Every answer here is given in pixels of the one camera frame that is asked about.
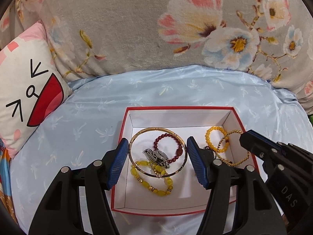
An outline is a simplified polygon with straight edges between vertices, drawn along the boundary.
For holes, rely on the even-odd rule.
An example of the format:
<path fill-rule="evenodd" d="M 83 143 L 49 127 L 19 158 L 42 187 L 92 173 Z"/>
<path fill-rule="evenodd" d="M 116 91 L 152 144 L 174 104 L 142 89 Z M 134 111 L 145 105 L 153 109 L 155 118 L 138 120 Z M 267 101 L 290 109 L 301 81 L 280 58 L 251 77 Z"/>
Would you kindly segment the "silver wrist watch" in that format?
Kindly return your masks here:
<path fill-rule="evenodd" d="M 160 150 L 145 149 L 143 153 L 153 163 L 160 165 L 165 169 L 170 168 L 170 164 L 168 163 L 169 158 L 164 152 Z"/>

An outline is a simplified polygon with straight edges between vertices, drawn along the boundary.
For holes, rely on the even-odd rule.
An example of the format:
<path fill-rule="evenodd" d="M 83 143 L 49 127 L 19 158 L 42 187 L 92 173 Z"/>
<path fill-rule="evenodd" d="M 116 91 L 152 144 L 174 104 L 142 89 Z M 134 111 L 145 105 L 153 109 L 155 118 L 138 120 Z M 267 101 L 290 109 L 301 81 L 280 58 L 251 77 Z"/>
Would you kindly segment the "green object at bedside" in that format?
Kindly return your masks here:
<path fill-rule="evenodd" d="M 308 116 L 310 123 L 313 125 L 313 115 Z"/>

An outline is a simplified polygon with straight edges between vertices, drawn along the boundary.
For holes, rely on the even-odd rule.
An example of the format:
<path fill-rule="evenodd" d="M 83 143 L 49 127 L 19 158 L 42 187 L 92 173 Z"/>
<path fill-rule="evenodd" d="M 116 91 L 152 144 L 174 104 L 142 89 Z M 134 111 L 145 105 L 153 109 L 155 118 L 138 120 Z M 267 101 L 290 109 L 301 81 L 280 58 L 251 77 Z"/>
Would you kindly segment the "rose gold bangle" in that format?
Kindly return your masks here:
<path fill-rule="evenodd" d="M 158 136 L 154 142 L 153 142 L 153 146 L 152 149 L 148 149 L 148 152 L 145 153 L 145 155 L 148 155 L 148 163 L 151 163 L 148 165 L 148 167 L 152 168 L 153 170 L 155 170 L 155 168 L 157 166 L 160 166 L 163 169 L 168 169 L 168 165 L 176 162 L 180 156 L 183 155 L 183 163 L 181 164 L 181 166 L 174 172 L 169 173 L 169 174 L 162 174 L 161 171 L 157 171 L 156 174 L 149 174 L 146 171 L 142 170 L 139 167 L 139 163 L 135 162 L 133 157 L 132 157 L 132 147 L 133 144 L 135 142 L 135 140 L 144 133 L 147 132 L 152 132 L 152 131 L 158 131 L 158 132 L 163 132 L 163 135 Z M 157 145 L 158 143 L 166 138 L 166 137 L 170 137 L 172 139 L 174 139 L 174 141 L 177 143 L 177 149 L 176 152 L 174 154 L 173 158 L 168 158 L 167 155 L 162 152 L 161 150 L 158 149 Z M 136 169 L 138 172 L 152 177 L 152 178 L 168 178 L 168 177 L 172 177 L 176 174 L 178 174 L 179 172 L 181 172 L 181 170 L 185 167 L 187 160 L 188 160 L 188 153 L 187 153 L 187 146 L 185 144 L 185 142 L 183 141 L 183 139 L 176 133 L 174 133 L 173 131 L 166 129 L 166 128 L 162 128 L 162 127 L 148 127 L 148 128 L 144 128 L 141 129 L 140 131 L 138 131 L 136 134 L 134 134 L 128 144 L 128 158 L 132 164 L 132 168 Z"/>

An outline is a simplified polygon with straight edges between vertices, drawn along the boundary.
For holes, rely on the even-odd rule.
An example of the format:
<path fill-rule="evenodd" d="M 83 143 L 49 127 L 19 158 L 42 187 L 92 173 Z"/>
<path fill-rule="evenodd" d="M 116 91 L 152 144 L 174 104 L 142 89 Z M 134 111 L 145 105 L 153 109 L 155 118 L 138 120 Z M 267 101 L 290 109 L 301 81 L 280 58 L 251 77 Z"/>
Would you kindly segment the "colourful cartoon bedding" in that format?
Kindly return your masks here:
<path fill-rule="evenodd" d="M 4 204 L 8 214 L 17 223 L 11 192 L 10 180 L 10 161 L 11 158 L 8 154 L 4 143 L 1 141 L 1 155 L 0 155 L 0 172 L 1 172 L 1 202 Z"/>

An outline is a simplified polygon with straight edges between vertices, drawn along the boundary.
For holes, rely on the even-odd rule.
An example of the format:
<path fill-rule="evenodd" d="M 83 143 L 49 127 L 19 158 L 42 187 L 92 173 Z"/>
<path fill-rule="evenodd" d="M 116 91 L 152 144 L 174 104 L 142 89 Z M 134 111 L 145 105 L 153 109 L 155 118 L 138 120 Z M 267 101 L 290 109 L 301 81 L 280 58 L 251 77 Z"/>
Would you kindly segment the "light blue palm bedsheet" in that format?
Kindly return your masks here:
<path fill-rule="evenodd" d="M 70 86 L 73 94 L 11 162 L 15 214 L 24 232 L 63 166 L 86 167 L 115 148 L 127 107 L 230 106 L 245 129 L 312 150 L 312 125 L 296 96 L 246 73 L 192 65 L 78 80 Z"/>

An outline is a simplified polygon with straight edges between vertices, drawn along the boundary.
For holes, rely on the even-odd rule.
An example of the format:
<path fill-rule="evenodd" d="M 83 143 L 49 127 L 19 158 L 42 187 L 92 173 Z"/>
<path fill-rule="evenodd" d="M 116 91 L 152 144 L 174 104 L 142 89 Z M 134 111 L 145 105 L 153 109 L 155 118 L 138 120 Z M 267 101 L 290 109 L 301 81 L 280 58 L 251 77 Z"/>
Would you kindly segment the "floral grey blanket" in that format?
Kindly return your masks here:
<path fill-rule="evenodd" d="M 200 64 L 286 88 L 312 114 L 312 14 L 302 0 L 12 0 L 1 46 L 37 21 L 66 81 Z"/>

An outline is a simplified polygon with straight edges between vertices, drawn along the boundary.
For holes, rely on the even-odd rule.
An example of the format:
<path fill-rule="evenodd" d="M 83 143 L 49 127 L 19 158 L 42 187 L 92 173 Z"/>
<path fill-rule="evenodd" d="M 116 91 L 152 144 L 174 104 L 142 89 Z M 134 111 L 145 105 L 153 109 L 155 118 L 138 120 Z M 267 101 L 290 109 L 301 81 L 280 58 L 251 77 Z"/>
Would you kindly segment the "pink cat face pillow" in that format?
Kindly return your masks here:
<path fill-rule="evenodd" d="M 11 158 L 72 93 L 38 21 L 1 50 L 1 140 Z"/>

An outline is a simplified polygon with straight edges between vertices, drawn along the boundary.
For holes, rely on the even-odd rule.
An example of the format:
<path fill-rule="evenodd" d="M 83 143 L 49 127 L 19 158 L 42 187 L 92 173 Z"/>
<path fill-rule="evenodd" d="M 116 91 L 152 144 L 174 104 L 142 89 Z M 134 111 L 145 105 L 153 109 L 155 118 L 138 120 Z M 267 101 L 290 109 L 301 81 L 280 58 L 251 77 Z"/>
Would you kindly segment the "red cardboard box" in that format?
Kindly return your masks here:
<path fill-rule="evenodd" d="M 193 137 L 199 147 L 211 142 L 222 149 L 221 156 L 240 168 L 252 165 L 257 168 L 256 158 L 241 147 L 240 132 L 243 124 L 233 107 L 128 107 L 121 125 L 120 137 L 128 141 L 138 131 L 148 127 L 162 127 L 178 134 L 186 143 Z M 132 157 L 139 167 L 149 174 L 154 171 L 146 163 L 143 153 L 152 149 L 153 142 L 163 132 L 152 131 L 141 134 L 132 147 Z M 177 149 L 174 139 L 166 137 L 158 145 L 168 158 L 173 158 Z M 176 171 L 183 163 L 183 155 L 170 164 L 167 173 Z M 188 157 L 185 167 L 170 177 L 152 178 L 132 168 L 126 159 L 121 176 L 112 189 L 111 209 L 116 212 L 146 215 L 175 216 L 199 213 L 205 210 L 209 191 L 199 184 Z"/>

